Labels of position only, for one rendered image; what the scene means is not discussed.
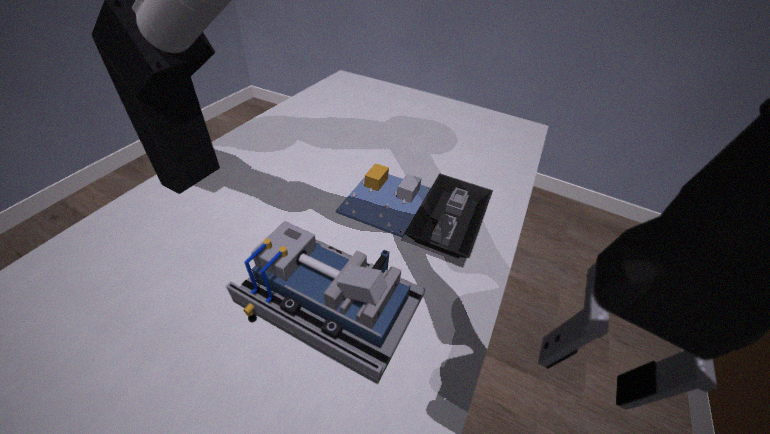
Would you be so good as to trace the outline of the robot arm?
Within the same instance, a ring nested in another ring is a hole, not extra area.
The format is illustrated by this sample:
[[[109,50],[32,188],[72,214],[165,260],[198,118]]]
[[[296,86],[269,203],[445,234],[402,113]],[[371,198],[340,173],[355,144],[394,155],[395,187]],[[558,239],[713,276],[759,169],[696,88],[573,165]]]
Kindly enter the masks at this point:
[[[187,50],[231,0],[136,0],[132,9],[144,38],[156,48]]]

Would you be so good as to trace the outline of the yellow brass block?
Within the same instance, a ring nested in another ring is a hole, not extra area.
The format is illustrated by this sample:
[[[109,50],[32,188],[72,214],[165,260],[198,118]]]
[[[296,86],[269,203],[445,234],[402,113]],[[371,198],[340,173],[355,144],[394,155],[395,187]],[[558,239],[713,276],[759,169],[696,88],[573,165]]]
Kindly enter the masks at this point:
[[[379,191],[388,179],[389,167],[374,164],[365,174],[365,187]]]

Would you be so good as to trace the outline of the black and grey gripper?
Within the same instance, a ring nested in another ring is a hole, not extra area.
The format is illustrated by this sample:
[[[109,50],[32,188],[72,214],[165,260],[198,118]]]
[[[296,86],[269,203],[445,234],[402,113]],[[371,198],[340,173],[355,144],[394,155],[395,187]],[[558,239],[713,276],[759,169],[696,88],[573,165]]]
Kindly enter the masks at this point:
[[[617,376],[628,410],[716,390],[713,359],[770,330],[770,98],[759,111],[659,217],[597,256],[584,309],[543,337],[538,364],[608,334],[609,312],[684,349]]]

